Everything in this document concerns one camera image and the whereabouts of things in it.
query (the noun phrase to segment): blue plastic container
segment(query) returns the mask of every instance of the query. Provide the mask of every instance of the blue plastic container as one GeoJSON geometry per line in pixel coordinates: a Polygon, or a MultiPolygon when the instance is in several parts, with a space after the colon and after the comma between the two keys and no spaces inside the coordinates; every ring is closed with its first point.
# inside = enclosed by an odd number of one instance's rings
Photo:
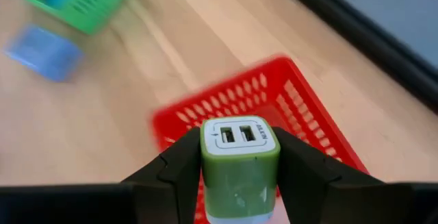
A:
{"type": "Polygon", "coordinates": [[[30,25],[6,54],[55,82],[68,78],[83,57],[74,43],[35,25],[30,25]]]}

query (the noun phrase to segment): usb port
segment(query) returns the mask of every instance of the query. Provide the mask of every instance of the usb port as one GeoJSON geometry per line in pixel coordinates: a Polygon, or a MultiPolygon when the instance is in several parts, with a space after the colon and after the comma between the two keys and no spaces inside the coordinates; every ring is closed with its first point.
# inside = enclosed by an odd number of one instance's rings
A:
{"type": "Polygon", "coordinates": [[[230,127],[221,127],[220,133],[222,134],[222,141],[223,142],[235,142],[233,131],[231,131],[230,127]]]}
{"type": "Polygon", "coordinates": [[[251,130],[251,127],[249,125],[241,126],[240,132],[242,133],[245,142],[250,142],[255,140],[253,131],[251,130]]]}

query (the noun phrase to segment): wooden floor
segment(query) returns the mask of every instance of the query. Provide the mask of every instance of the wooden floor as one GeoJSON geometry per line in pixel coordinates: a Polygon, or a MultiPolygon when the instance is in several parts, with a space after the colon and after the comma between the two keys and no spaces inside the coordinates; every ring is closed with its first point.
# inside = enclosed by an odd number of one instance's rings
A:
{"type": "Polygon", "coordinates": [[[0,55],[1,185],[120,181],[157,155],[145,115],[275,53],[371,174],[438,180],[438,117],[297,0],[126,0],[95,36],[0,1],[2,47],[32,22],[86,53],[64,84],[0,55]]]}

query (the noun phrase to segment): red basket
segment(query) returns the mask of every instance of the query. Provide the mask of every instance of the red basket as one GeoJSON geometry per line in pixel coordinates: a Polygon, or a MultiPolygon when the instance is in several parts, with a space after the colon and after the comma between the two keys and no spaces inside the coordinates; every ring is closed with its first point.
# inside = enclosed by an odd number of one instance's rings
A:
{"type": "MultiPolygon", "coordinates": [[[[367,173],[297,66],[276,57],[221,84],[189,97],[153,117],[163,151],[194,126],[210,118],[253,114],[343,163],[367,173]]],[[[200,186],[196,223],[208,223],[200,186]]]]}

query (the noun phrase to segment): green usb charger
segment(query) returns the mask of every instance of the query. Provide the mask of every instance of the green usb charger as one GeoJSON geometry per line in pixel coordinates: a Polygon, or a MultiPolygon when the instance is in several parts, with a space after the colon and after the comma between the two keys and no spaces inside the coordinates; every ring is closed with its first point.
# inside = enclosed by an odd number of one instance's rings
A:
{"type": "Polygon", "coordinates": [[[280,144],[258,116],[201,127],[205,211],[211,224],[264,223],[272,216],[280,144]]]}

